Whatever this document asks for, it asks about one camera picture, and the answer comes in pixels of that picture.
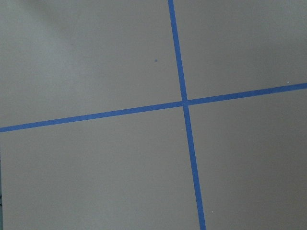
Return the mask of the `blue tape line crosswise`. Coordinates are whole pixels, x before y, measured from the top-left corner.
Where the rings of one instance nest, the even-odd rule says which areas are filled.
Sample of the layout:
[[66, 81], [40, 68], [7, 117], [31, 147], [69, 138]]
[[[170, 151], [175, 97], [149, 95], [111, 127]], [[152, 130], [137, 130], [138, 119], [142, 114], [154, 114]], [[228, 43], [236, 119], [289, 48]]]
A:
[[136, 114], [136, 113], [143, 113], [143, 112], [149, 112], [149, 111], [155, 111], [155, 110], [177, 108], [177, 107], [183, 107], [185, 105], [190, 106], [190, 105], [197, 105], [197, 104], [208, 104], [208, 103], [228, 101], [228, 100], [234, 100], [234, 99], [240, 99], [240, 98], [255, 97], [255, 96], [261, 96], [261, 95], [267, 95], [267, 94], [304, 90], [306, 88], [307, 88], [306, 83], [300, 83], [300, 84], [279, 86], [279, 87], [273, 87], [273, 88], [267, 88], [267, 89], [247, 91], [247, 92], [237, 92], [237, 93], [231, 93], [231, 94], [203, 97], [203, 98], [187, 100], [186, 102], [178, 101], [178, 102], [162, 103], [162, 104], [147, 105], [147, 106], [141, 106], [141, 107], [135, 107], [135, 108], [127, 108], [127, 109], [122, 109], [122, 110], [108, 111], [108, 112], [102, 112], [102, 113], [96, 113], [96, 114], [80, 115], [80, 116], [52, 119], [52, 120], [39, 121], [39, 122], [33, 122], [33, 123], [18, 124], [18, 125], [13, 125], [13, 126], [1, 127], [0, 131], [1, 133], [4, 133], [4, 132], [11, 132], [11, 131], [17, 131], [17, 130], [23, 130], [23, 129], [60, 125], [60, 124], [80, 122], [80, 121], [86, 121], [86, 120], [94, 120], [94, 119], [100, 119], [100, 118], [105, 118], [105, 117], [113, 117], [113, 116]]

